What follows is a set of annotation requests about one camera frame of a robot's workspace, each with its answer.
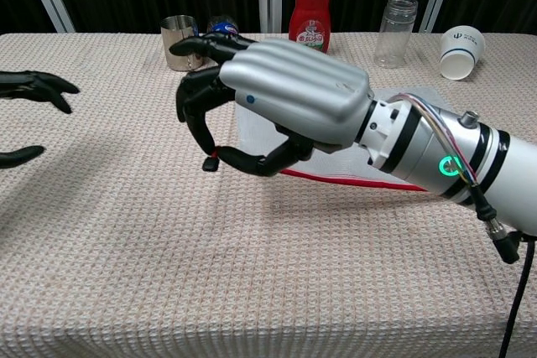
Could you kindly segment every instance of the metal mug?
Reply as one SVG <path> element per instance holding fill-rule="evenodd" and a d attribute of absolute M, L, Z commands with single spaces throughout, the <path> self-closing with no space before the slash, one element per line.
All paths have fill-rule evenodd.
<path fill-rule="evenodd" d="M 172 70 L 195 70 L 203 64 L 203 58 L 198 54 L 175 56 L 169 52 L 169 47 L 182 39 L 197 36 L 198 26 L 191 16 L 177 15 L 165 18 L 160 22 L 160 34 L 164 43 L 166 63 Z"/>

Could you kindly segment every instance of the robotic arm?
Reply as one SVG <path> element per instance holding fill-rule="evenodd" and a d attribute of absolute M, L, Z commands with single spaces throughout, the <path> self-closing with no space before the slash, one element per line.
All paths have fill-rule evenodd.
<path fill-rule="evenodd" d="M 0 71 L 0 98 L 24 98 L 37 102 L 51 102 L 64 113 L 71 113 L 62 92 L 77 94 L 79 90 L 70 82 L 39 71 Z M 11 153 L 0 153 L 0 169 L 14 168 L 38 157 L 42 146 L 29 146 Z"/>
<path fill-rule="evenodd" d="M 309 159 L 314 148 L 333 153 L 357 143 L 373 167 L 474 209 L 505 262 L 518 260 L 522 233 L 537 236 L 537 147 L 479 122 L 476 113 L 458 116 L 407 94 L 377 100 L 364 70 L 284 39 L 213 33 L 170 51 L 219 64 L 189 73 L 176 98 L 180 122 L 209 156 L 204 170 L 217 170 L 221 159 L 271 176 Z M 228 101 L 269 119 L 288 140 L 266 157 L 217 147 L 205 114 Z M 508 234 L 500 221 L 519 232 Z"/>

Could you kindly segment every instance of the white paper cup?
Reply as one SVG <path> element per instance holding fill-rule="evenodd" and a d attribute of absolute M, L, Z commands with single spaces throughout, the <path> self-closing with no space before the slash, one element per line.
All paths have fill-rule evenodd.
<path fill-rule="evenodd" d="M 485 50 L 485 37 L 469 25 L 448 29 L 441 38 L 440 73 L 450 80 L 468 77 Z"/>

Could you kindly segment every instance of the red ketchup bottle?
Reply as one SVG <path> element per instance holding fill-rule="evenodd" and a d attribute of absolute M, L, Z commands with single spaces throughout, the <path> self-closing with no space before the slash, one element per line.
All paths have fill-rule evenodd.
<path fill-rule="evenodd" d="M 289 39 L 326 53 L 330 41 L 329 0 L 295 0 Z"/>

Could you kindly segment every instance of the white tablecloth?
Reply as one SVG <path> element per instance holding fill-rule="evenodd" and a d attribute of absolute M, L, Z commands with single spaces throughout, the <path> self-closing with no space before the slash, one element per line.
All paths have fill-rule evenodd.
<path fill-rule="evenodd" d="M 439 75 L 435 34 L 413 34 L 397 70 L 373 64 L 376 34 L 334 34 L 330 53 L 373 89 L 434 86 L 456 111 L 537 143 L 537 37 L 485 37 L 459 82 Z M 498 353 L 522 262 L 502 263 L 471 211 L 224 164 L 204 173 L 158 35 L 7 34 L 0 49 L 0 70 L 81 88 L 70 116 L 0 100 L 0 150 L 47 148 L 0 172 L 0 355 Z M 231 104 L 209 122 L 237 144 Z M 531 276 L 511 356 L 536 356 L 536 315 Z"/>

